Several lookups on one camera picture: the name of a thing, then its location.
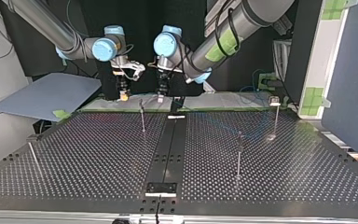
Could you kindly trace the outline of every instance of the green tape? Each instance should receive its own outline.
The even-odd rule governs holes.
[[[301,107],[301,115],[317,116],[323,103],[324,88],[307,87]]]
[[[64,110],[54,110],[53,114],[57,119],[68,119],[71,117],[71,114],[65,112]]]
[[[324,12],[322,14],[322,20],[340,20],[346,3],[347,0],[326,0],[324,5]]]
[[[275,73],[264,73],[258,75],[258,89],[261,91],[275,91],[275,87],[268,87],[262,83],[263,79],[277,80]]]
[[[235,53],[235,47],[237,46],[237,41],[235,40],[234,34],[232,34],[231,30],[226,30],[222,36],[220,36],[220,44],[222,45],[223,50],[228,54],[232,55]],[[219,62],[225,54],[220,50],[219,46],[215,44],[205,55],[205,58],[211,62],[217,63]]]

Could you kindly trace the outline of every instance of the metal bracket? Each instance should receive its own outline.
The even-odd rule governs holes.
[[[358,5],[358,0],[347,0],[347,3],[345,4],[345,8],[354,7],[356,5]]]
[[[146,197],[176,197],[176,183],[148,183]]]

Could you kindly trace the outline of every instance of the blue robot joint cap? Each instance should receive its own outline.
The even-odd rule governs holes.
[[[170,33],[161,33],[156,37],[153,47],[158,56],[171,57],[176,52],[176,39]]]
[[[109,62],[117,55],[117,45],[109,38],[100,38],[92,45],[92,55],[101,62]]]
[[[124,35],[124,29],[119,25],[109,25],[103,28],[106,35]]]

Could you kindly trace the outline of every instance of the gray panel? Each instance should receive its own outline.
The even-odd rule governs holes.
[[[273,112],[187,115],[182,187],[171,205],[174,213],[358,217],[358,162],[310,124],[286,113],[280,114],[276,139],[269,141],[274,116]],[[240,180],[238,131],[246,133]],[[174,175],[170,181],[181,176],[177,166],[176,162],[168,166]]]
[[[323,126],[358,151],[358,5],[346,21],[327,99]]]
[[[165,117],[75,116],[0,162],[0,210],[139,212]]]
[[[55,110],[73,113],[100,87],[95,78],[51,73],[1,101],[0,112],[60,121]]]

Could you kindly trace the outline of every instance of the black cable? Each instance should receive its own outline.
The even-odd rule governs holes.
[[[70,61],[70,60],[67,60],[68,63],[71,63],[73,64],[76,68],[77,68],[77,74],[80,75],[80,72],[83,72],[84,74],[86,74],[88,77],[92,77],[89,73],[87,73],[86,71],[84,71],[81,67],[79,67],[79,65],[77,65],[76,63]]]
[[[157,204],[157,209],[156,209],[156,214],[155,214],[155,217],[156,217],[156,224],[159,224],[159,220],[158,220],[158,210],[159,210],[159,202],[161,201],[161,196],[159,196],[158,198],[158,204]]]
[[[233,9],[232,7],[228,9],[227,19],[228,19],[228,24],[229,24],[230,30],[231,30],[232,34],[234,35],[235,41],[236,41],[236,43],[237,43],[237,45],[236,45],[236,47],[235,47],[235,52],[234,52],[233,54],[231,54],[231,55],[228,55],[228,54],[226,53],[226,51],[223,49],[223,47],[222,47],[222,45],[221,45],[221,43],[220,43],[220,36],[219,36],[219,34],[218,34],[218,33],[219,33],[219,29],[218,29],[218,28],[219,28],[220,16],[221,16],[221,14],[223,13],[224,9],[227,7],[227,4],[229,3],[229,1],[230,1],[230,0],[227,0],[227,1],[222,5],[222,7],[220,8],[220,10],[219,10],[219,12],[218,12],[218,14],[217,14],[217,17],[216,17],[215,29],[214,29],[214,37],[215,37],[215,39],[216,39],[217,46],[219,47],[220,51],[222,51],[222,53],[225,54],[226,57],[225,57],[225,59],[224,59],[223,61],[221,61],[220,64],[218,64],[217,66],[214,66],[214,67],[212,68],[213,70],[219,68],[219,67],[226,61],[227,58],[230,58],[230,57],[234,56],[234,55],[240,50],[240,48],[241,48],[241,42],[240,42],[240,39],[239,39],[237,30],[235,29],[235,26],[234,26],[234,20],[233,20],[233,18],[232,18],[232,13],[233,13],[233,11],[234,11],[234,9]],[[202,69],[199,69],[199,68],[194,64],[194,62],[193,62],[193,57],[192,57],[193,55],[191,55],[191,57],[188,58],[188,54],[191,52],[190,46],[189,46],[188,44],[186,44],[185,41],[183,41],[183,40],[182,40],[182,43],[185,44],[185,53],[186,53],[185,58],[187,59],[188,63],[191,65],[191,67],[192,67],[194,70],[196,70],[197,72],[199,72],[199,73],[209,73],[209,72],[211,72],[211,71],[204,71],[204,70],[202,70]],[[179,52],[180,52],[181,58],[182,58],[182,59],[181,59],[181,62],[179,62],[179,63],[183,64],[184,58],[183,58],[183,52],[182,52],[182,48],[181,48],[181,47],[179,47]]]
[[[222,51],[222,53],[227,57],[230,58],[232,56],[234,56],[238,50],[240,49],[240,39],[238,37],[238,33],[237,30],[235,29],[234,26],[234,21],[232,19],[232,12],[234,11],[234,9],[231,7],[228,12],[227,12],[227,19],[228,19],[228,24],[229,24],[229,28],[232,32],[232,34],[234,35],[235,41],[237,42],[237,46],[235,47],[235,52],[231,55],[229,55],[222,47],[222,44],[220,43],[220,36],[219,36],[219,22],[220,22],[220,16],[222,15],[225,7],[228,5],[230,0],[226,0],[226,2],[222,5],[222,7],[220,8],[219,12],[217,13],[217,17],[216,17],[216,21],[214,23],[214,38],[216,39],[216,43],[217,43],[217,47],[219,47],[220,51]]]
[[[237,46],[235,46],[235,53],[234,53],[234,54],[236,54],[241,49],[241,42],[240,42],[240,38],[238,36],[237,30],[235,29],[234,20],[232,19],[233,12],[234,12],[234,9],[232,7],[229,8],[227,17],[228,17],[229,27],[231,29],[232,34],[234,35],[235,42],[237,43]]]
[[[279,78],[281,79],[281,83],[283,84],[284,91],[286,92],[287,96],[293,102],[293,105],[295,106],[296,110],[298,111],[298,106],[296,105],[296,102],[293,100],[292,96],[289,94],[289,91],[287,90],[286,85],[284,85],[283,78],[282,78],[281,73],[279,71],[278,62],[276,60],[275,50],[272,51],[272,57],[273,57],[273,60],[274,60],[274,64],[277,67],[277,73],[278,73]]]
[[[8,53],[6,53],[6,54],[0,56],[0,59],[6,58],[6,57],[11,53],[11,51],[13,51],[13,49],[14,49],[14,47],[13,47],[13,45],[12,45],[12,46],[10,47],[10,50],[8,51]]]

